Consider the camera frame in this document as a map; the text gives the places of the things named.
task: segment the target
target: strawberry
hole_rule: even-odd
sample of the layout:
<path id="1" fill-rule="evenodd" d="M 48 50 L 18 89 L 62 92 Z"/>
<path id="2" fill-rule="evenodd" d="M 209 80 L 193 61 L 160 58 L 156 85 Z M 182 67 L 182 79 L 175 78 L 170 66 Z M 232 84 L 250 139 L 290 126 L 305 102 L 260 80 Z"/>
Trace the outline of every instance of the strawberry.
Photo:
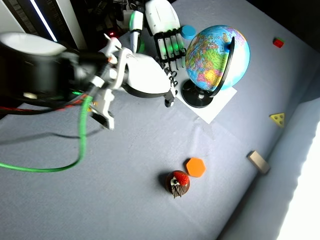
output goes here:
<path id="1" fill-rule="evenodd" d="M 174 171 L 173 176 L 176 178 L 176 180 L 181 186 L 185 186 L 189 183 L 189 177 L 183 171 Z"/>

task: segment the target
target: green cable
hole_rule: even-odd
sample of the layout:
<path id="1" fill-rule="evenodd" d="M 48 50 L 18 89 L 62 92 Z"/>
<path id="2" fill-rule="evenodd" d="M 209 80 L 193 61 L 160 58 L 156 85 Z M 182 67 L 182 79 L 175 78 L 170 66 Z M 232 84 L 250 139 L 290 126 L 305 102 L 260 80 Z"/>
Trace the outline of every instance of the green cable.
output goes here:
<path id="1" fill-rule="evenodd" d="M 52 172 L 60 172 L 63 170 L 70 169 L 81 162 L 81 160 L 84 158 L 86 154 L 86 145 L 87 145 L 87 131 L 86 131 L 86 125 L 87 125 L 87 115 L 88 115 L 88 108 L 90 106 L 90 103 L 92 101 L 92 96 L 87 96 L 81 106 L 81 111 L 79 115 L 79 123 L 78 123 L 78 134 L 79 134 L 79 152 L 78 152 L 78 158 L 75 162 L 71 163 L 70 165 L 58 167 L 58 168 L 29 168 L 29 167 L 23 167 L 23 166 L 14 166 L 6 163 L 0 162 L 0 167 L 6 168 L 6 169 L 12 169 L 22 172 L 32 172 L 32 173 L 52 173 Z"/>

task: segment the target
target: beige rectangular block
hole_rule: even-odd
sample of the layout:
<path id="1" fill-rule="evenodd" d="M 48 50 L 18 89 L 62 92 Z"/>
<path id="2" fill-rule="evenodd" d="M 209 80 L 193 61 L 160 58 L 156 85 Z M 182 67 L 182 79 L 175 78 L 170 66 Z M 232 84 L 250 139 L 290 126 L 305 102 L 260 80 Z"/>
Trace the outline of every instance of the beige rectangular block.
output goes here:
<path id="1" fill-rule="evenodd" d="M 262 156 L 257 151 L 252 151 L 249 153 L 247 158 L 250 160 L 251 163 L 259 170 L 260 173 L 266 174 L 270 166 L 269 164 L 263 159 Z"/>

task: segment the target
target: gray tablecloth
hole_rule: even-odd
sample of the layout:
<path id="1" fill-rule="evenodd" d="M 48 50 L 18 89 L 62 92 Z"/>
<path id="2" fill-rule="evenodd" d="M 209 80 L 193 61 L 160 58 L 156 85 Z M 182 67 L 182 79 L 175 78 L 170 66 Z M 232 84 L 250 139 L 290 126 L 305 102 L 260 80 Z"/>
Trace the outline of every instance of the gray tablecloth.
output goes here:
<path id="1" fill-rule="evenodd" d="M 0 169 L 2 240 L 215 239 L 257 173 L 251 150 L 267 156 L 280 133 L 269 114 L 290 115 L 310 81 L 318 54 L 242 0 L 178 0 L 182 25 L 239 29 L 251 62 L 232 100 L 209 125 L 180 101 L 116 92 L 115 130 L 88 119 L 84 161 L 57 173 Z M 153 46 L 146 39 L 146 48 Z M 278 49 L 275 36 L 286 40 Z M 295 91 L 298 82 L 300 90 Z M 0 159 L 28 167 L 58 167 L 78 153 L 78 108 L 0 121 Z M 206 172 L 173 199 L 163 176 L 202 158 Z"/>

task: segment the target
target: red block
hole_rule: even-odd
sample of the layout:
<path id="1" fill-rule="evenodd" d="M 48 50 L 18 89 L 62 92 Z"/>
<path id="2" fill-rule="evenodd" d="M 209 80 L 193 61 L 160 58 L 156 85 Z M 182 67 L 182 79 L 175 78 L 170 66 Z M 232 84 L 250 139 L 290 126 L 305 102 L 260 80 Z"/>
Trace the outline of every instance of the red block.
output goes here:
<path id="1" fill-rule="evenodd" d="M 275 46 L 278 47 L 278 48 L 281 48 L 284 44 L 285 44 L 285 42 L 282 41 L 282 40 L 279 39 L 279 38 L 273 39 L 273 45 L 275 45 Z"/>

